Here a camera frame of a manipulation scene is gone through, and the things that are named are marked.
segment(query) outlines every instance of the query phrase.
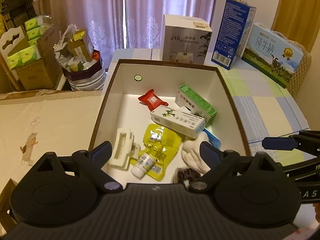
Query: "white bottle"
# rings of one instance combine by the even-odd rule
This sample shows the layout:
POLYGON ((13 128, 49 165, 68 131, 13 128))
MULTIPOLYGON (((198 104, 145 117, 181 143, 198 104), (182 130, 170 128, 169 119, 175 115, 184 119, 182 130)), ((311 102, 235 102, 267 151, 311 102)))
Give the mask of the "white bottle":
POLYGON ((138 179, 142 179, 144 174, 151 169, 154 162, 155 159, 151 157, 151 155, 144 153, 139 157, 137 163, 132 167, 131 173, 138 179))

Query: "purple curtain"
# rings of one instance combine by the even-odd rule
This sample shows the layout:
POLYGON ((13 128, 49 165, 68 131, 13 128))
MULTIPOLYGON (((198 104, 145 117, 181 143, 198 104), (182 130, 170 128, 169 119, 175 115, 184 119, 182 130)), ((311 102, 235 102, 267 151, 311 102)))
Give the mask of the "purple curtain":
POLYGON ((33 0, 38 14, 49 14, 65 31, 68 24, 86 27, 104 67, 112 54, 123 48, 123 0, 33 0))
POLYGON ((125 0, 127 48, 159 48, 163 14, 210 22, 213 4, 214 0, 125 0))

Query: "blue package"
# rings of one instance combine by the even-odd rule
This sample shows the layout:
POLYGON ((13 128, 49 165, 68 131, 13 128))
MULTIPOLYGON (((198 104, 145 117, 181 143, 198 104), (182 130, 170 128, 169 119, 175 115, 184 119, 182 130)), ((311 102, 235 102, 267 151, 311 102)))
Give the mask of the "blue package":
POLYGON ((230 69, 241 56, 257 8, 226 0, 222 21, 211 61, 230 69))
POLYGON ((206 128, 204 128, 203 130, 207 136, 209 137, 209 142, 216 147, 217 149, 220 149, 221 147, 221 141, 219 140, 218 137, 214 136, 212 133, 209 132, 209 130, 207 130, 206 128))

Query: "triangular cutout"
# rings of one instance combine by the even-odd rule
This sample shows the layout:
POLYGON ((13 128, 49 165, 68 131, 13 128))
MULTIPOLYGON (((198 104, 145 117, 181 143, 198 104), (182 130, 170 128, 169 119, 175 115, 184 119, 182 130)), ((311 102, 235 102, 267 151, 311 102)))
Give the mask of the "triangular cutout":
POLYGON ((46 158, 44 162, 38 168, 39 172, 41 171, 53 171, 52 163, 50 158, 46 158))
POLYGON ((262 161, 262 163, 260 165, 259 170, 262 170, 262 171, 276 171, 275 168, 271 165, 271 163, 266 158, 263 158, 263 161, 262 161))

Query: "shiny yellow packaging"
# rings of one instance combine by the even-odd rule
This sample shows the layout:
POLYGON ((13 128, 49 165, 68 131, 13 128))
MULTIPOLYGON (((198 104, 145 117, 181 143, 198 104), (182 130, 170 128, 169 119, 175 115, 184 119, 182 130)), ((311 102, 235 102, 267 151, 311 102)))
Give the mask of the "shiny yellow packaging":
MULTIPOLYGON (((146 148, 140 151, 139 157, 147 153, 156 160, 147 175, 161 181, 165 175, 165 169, 178 152, 181 137, 161 125, 150 124, 144 134, 143 143, 146 148)), ((136 162, 136 159, 130 159, 132 165, 136 162)))

